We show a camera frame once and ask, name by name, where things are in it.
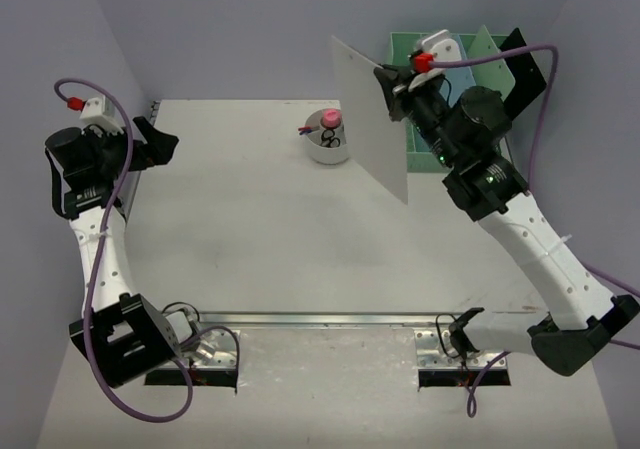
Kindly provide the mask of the pink glue bottle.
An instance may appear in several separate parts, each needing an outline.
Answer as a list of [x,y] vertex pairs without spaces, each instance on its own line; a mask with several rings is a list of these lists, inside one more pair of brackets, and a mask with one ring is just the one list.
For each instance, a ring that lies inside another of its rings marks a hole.
[[321,125],[326,129],[338,128],[342,123],[341,111],[338,109],[327,109],[322,113]]

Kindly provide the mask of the blue clipboard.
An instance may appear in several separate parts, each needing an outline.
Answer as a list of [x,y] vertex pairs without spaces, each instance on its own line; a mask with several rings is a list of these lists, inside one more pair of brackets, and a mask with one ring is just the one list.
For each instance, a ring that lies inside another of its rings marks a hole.
[[[459,44],[462,60],[466,59],[466,52],[457,35],[452,34],[453,39]],[[450,107],[453,107],[462,93],[475,85],[474,76],[470,67],[443,69],[445,80],[442,82],[440,94]]]

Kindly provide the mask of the black handled scissors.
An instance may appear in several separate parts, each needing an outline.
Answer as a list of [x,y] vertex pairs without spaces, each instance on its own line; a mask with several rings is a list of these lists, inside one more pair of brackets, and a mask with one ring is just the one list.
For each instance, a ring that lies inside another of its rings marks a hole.
[[320,145],[323,148],[338,148],[341,145],[339,129],[325,128],[320,135]]

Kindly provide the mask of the green clipboard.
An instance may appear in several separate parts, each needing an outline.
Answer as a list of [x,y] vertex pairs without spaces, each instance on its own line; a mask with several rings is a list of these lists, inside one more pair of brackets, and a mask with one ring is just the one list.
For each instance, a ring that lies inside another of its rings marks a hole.
[[[501,50],[488,28],[482,25],[466,54],[469,59],[480,59],[498,55],[500,52]],[[504,59],[474,65],[471,71],[478,86],[499,92],[502,101],[506,100],[516,84],[515,76]]]

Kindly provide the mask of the black clipboard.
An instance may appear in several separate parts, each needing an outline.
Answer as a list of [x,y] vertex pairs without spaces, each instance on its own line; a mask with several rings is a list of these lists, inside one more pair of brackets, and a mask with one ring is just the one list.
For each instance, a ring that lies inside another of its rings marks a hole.
[[547,82],[531,52],[509,56],[504,61],[515,78],[504,107],[509,118],[515,121],[546,90]]

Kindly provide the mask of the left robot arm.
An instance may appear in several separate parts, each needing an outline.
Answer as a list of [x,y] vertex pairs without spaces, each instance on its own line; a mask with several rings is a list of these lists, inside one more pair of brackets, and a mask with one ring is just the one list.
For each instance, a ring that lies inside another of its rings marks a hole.
[[69,336],[79,351],[91,338],[98,369],[111,388],[120,387],[180,356],[201,359],[207,336],[195,329],[194,312],[168,314],[134,287],[125,248],[127,217],[113,191],[125,158],[130,171],[166,165],[178,138],[134,118],[143,137],[129,139],[112,116],[84,116],[79,127],[61,129],[45,141],[54,212],[75,236],[85,279],[91,321],[76,321]]

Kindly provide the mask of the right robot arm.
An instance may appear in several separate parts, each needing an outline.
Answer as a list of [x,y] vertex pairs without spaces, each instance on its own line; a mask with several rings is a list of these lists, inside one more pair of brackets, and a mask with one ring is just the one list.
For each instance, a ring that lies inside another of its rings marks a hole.
[[373,74],[390,119],[410,120],[447,168],[443,184],[454,205],[501,245],[545,305],[535,312],[467,310],[449,326],[448,354],[459,362],[483,350],[531,354],[561,376],[576,373],[638,316],[639,303],[591,275],[498,152],[512,127],[500,93],[472,86],[449,104],[440,93],[443,76],[386,64]]

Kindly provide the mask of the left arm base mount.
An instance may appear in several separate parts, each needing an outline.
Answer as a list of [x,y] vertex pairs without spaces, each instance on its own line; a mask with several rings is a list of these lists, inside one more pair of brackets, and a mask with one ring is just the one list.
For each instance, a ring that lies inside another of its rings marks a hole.
[[[224,330],[205,335],[182,362],[194,387],[236,389],[239,379],[238,349],[235,339]],[[171,362],[144,377],[145,386],[185,386],[186,380]]]

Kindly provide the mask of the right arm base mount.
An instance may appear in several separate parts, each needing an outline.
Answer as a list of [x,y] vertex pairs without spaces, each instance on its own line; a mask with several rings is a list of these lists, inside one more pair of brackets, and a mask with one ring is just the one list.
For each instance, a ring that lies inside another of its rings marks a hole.
[[449,344],[449,333],[434,326],[414,330],[419,388],[471,387],[498,351],[471,353],[465,362]]

